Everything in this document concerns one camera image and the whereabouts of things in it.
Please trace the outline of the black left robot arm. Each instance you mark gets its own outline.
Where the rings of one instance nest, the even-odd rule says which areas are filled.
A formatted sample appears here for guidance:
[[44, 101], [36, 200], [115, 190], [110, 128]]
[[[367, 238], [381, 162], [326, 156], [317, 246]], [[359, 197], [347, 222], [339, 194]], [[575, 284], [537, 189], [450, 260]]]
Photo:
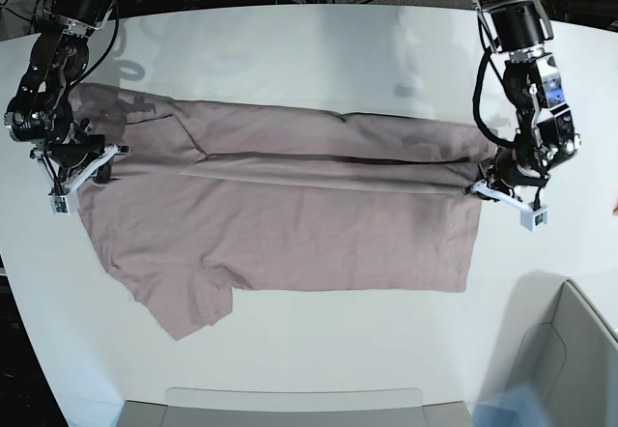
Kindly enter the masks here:
[[[518, 187], [542, 189], [550, 170], [574, 157], [580, 147], [559, 69], [546, 48], [554, 37], [547, 12], [542, 0], [471, 1], [489, 41], [477, 71], [473, 119], [497, 147], [495, 156], [481, 165], [481, 180], [506, 195], [514, 195]], [[511, 140], [498, 137], [480, 114], [485, 74], [497, 54], [505, 57], [500, 83], [518, 120]]]

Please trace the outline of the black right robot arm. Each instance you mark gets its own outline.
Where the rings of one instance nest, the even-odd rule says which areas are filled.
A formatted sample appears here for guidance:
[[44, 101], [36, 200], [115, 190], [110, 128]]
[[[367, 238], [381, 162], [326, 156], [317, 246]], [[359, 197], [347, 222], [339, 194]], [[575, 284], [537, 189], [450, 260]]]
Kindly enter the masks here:
[[14, 141], [34, 145], [31, 156], [49, 171], [55, 191], [104, 154], [104, 137], [74, 122], [69, 95], [93, 71], [88, 40], [119, 13], [118, 1], [51, 0], [38, 12], [40, 34], [7, 106], [5, 125]]

